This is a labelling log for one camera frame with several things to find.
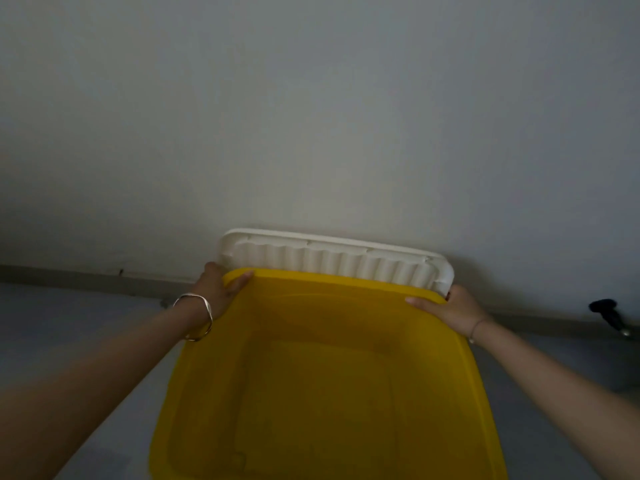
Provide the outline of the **person's left forearm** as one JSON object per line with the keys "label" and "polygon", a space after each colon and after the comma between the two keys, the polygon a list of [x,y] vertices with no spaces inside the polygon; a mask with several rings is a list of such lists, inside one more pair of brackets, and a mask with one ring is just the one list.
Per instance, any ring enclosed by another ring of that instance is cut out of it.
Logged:
{"label": "person's left forearm", "polygon": [[212,321],[207,300],[185,294],[68,368],[0,394],[0,480],[54,478],[181,339]]}

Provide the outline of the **person's left hand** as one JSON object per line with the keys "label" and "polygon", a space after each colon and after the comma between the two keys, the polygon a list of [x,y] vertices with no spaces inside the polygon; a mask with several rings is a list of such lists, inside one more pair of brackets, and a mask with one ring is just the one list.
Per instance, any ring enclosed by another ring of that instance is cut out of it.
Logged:
{"label": "person's left hand", "polygon": [[204,271],[197,280],[190,293],[201,296],[207,300],[211,309],[213,320],[219,319],[233,301],[226,301],[223,297],[225,272],[222,266],[215,262],[208,262]]}

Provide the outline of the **person's right forearm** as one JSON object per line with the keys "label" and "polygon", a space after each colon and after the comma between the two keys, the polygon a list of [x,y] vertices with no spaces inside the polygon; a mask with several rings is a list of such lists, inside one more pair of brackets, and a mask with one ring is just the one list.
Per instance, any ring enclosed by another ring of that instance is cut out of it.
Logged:
{"label": "person's right forearm", "polygon": [[480,324],[472,338],[605,480],[640,480],[640,409],[585,379],[505,327]]}

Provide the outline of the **person's right hand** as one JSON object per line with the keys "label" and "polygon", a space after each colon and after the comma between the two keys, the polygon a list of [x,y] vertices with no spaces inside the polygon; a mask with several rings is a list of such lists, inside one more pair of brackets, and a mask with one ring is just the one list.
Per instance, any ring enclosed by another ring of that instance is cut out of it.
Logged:
{"label": "person's right hand", "polygon": [[454,285],[444,305],[448,306],[446,315],[432,315],[458,334],[472,339],[480,324],[493,321],[490,314],[484,311],[475,298],[460,285]]}

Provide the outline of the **yellow plastic storage bin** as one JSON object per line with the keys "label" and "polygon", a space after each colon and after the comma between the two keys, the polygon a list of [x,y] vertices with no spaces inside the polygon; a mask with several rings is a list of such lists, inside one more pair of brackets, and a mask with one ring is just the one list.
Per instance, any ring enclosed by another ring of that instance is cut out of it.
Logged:
{"label": "yellow plastic storage bin", "polygon": [[153,480],[507,480],[467,340],[430,290],[256,269],[184,345]]}

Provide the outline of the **white plastic bin lid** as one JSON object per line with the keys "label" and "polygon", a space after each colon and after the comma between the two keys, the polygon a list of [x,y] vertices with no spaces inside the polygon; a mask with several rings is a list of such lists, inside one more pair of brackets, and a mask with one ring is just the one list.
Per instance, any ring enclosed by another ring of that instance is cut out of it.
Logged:
{"label": "white plastic bin lid", "polygon": [[235,228],[219,243],[228,269],[245,267],[357,278],[425,289],[446,297],[454,268],[443,255],[379,242]]}

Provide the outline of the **black door stopper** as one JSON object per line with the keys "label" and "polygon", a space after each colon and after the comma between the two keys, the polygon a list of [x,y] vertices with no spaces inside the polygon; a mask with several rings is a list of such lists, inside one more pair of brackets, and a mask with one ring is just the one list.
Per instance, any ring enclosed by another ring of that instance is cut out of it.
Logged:
{"label": "black door stopper", "polygon": [[626,339],[633,338],[631,328],[624,322],[622,315],[617,310],[618,303],[614,299],[606,298],[591,302],[588,305],[592,313],[598,314],[613,329]]}

